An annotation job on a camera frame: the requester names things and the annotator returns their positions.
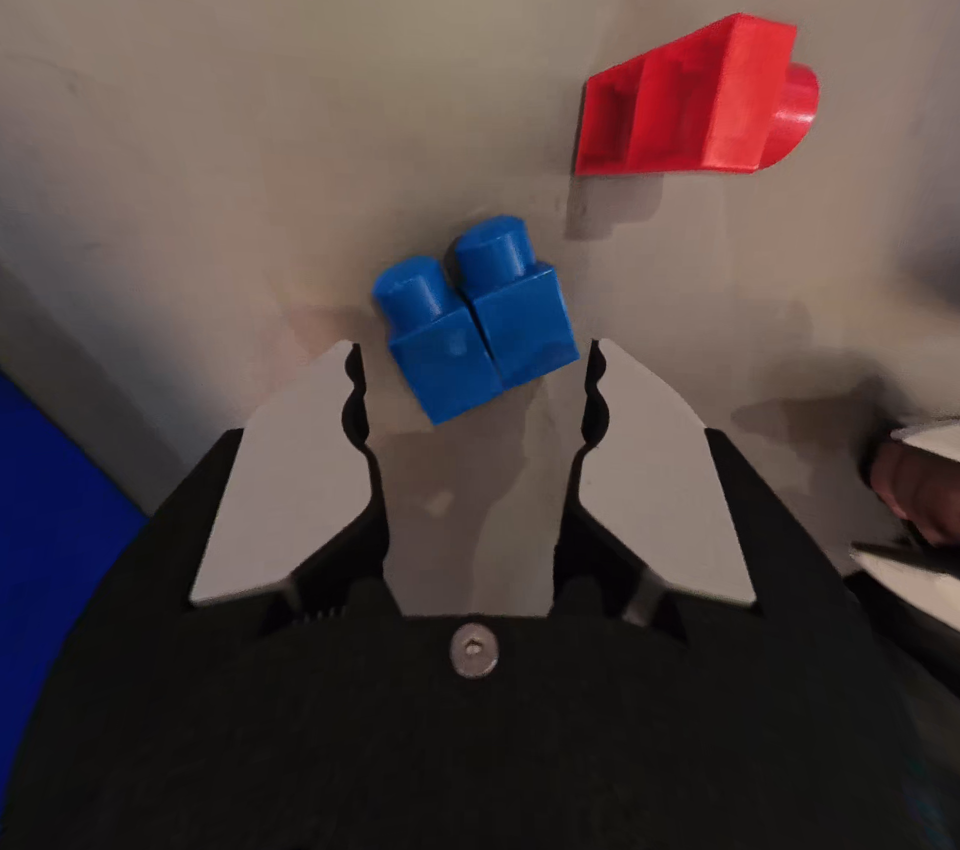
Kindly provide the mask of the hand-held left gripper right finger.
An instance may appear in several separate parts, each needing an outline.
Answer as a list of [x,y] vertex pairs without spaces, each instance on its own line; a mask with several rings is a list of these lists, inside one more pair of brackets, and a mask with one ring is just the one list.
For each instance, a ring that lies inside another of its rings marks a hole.
[[666,590],[750,606],[756,593],[704,425],[666,381],[609,339],[591,343],[582,447],[554,553],[554,598],[591,578],[628,606],[652,576]]

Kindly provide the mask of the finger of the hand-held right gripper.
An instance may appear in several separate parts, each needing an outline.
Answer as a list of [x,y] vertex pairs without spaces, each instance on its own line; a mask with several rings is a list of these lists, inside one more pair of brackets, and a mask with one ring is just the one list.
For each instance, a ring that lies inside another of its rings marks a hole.
[[906,604],[959,632],[958,547],[855,543],[852,559]]
[[894,428],[890,439],[925,453],[959,462],[959,418],[941,418]]

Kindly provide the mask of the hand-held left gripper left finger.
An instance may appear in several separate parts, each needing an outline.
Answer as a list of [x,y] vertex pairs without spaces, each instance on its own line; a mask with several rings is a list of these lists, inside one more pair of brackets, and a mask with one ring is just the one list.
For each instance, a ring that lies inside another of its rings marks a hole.
[[303,603],[295,575],[375,499],[363,429],[361,349],[340,340],[250,416],[200,559],[189,601],[222,604],[266,594]]

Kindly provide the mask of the blue one-stud block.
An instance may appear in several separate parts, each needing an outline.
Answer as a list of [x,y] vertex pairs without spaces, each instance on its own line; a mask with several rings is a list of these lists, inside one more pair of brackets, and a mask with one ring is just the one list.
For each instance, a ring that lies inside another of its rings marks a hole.
[[414,256],[383,271],[372,289],[390,354],[435,425],[504,391],[472,311],[446,277],[438,260]]
[[580,358],[557,269],[540,259],[519,217],[482,220],[453,246],[454,280],[504,388]]

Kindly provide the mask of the blue plastic bin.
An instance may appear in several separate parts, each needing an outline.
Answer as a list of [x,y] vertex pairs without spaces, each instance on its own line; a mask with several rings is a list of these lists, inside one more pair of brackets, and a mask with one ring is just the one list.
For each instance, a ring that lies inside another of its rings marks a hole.
[[1,375],[1,793],[49,671],[146,514]]

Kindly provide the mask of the red two-stud block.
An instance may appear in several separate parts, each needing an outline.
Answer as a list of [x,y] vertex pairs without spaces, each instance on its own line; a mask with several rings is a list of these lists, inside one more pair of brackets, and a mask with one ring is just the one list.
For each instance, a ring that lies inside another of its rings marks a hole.
[[575,175],[750,174],[784,160],[809,133],[821,93],[793,57],[797,34],[738,12],[594,74]]

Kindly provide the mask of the grey desk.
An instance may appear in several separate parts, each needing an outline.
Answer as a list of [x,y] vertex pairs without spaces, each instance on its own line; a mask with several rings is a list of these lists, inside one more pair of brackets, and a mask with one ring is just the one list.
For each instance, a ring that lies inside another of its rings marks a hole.
[[[737,11],[798,26],[799,147],[572,180],[586,79]],[[401,607],[544,612],[584,363],[432,429],[371,300],[497,213],[840,566],[894,530],[859,437],[958,413],[958,0],[2,0],[2,359],[142,508],[356,340]]]

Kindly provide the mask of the person's right hand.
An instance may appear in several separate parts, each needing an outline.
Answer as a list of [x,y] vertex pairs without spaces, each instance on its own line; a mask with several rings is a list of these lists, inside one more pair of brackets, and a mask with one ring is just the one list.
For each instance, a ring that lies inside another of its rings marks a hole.
[[929,544],[959,544],[959,463],[885,439],[869,470],[869,485],[894,516]]

